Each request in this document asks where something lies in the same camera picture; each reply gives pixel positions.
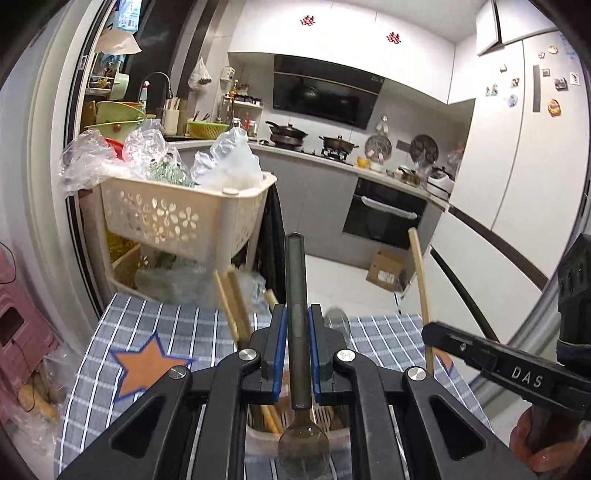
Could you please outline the person right hand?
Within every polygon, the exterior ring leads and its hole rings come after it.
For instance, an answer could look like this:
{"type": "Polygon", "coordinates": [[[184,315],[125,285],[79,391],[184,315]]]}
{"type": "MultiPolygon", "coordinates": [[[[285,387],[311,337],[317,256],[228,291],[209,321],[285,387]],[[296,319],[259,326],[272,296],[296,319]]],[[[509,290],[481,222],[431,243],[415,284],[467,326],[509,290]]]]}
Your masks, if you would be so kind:
{"type": "Polygon", "coordinates": [[[569,438],[561,438],[554,432],[544,433],[542,442],[532,440],[532,414],[527,408],[519,417],[510,435],[510,450],[537,474],[555,474],[560,477],[570,470],[590,441],[590,422],[583,421],[577,432],[569,438]]]}

